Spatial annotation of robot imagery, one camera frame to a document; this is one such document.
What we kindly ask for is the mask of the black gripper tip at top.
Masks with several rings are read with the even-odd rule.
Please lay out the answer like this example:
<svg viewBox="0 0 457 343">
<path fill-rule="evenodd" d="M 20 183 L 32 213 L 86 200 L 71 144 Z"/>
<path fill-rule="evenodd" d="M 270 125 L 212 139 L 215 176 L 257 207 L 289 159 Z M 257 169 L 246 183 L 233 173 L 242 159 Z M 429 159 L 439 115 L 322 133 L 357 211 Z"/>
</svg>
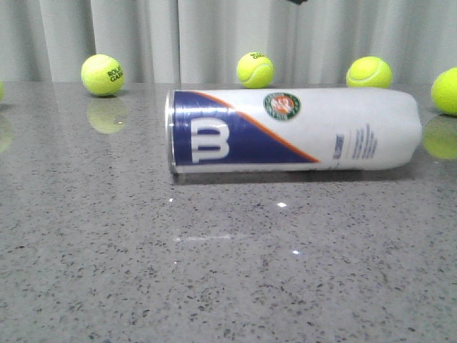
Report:
<svg viewBox="0 0 457 343">
<path fill-rule="evenodd" d="M 308 2 L 308 0 L 288 0 L 289 2 L 295 4 L 295 5 L 302 5 L 306 2 Z"/>
</svg>

